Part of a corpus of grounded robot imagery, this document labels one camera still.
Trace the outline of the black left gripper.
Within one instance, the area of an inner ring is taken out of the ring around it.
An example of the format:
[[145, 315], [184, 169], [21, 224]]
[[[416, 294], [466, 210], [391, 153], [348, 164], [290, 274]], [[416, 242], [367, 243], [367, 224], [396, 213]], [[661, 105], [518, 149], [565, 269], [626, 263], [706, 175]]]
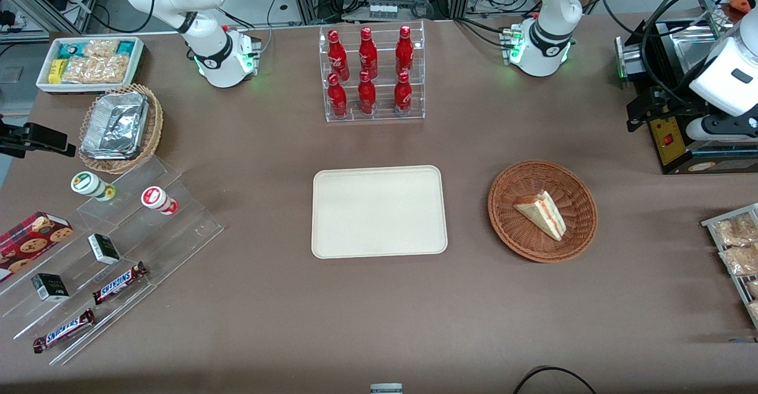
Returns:
[[645, 122], [650, 132], [666, 120], [682, 120], [686, 125], [698, 117], [708, 114], [709, 107], [703, 102], [685, 104], [682, 100], [672, 97], [660, 87], [651, 87], [650, 93], [643, 93], [644, 103], [628, 103], [627, 105], [627, 130], [629, 133], [636, 132]]

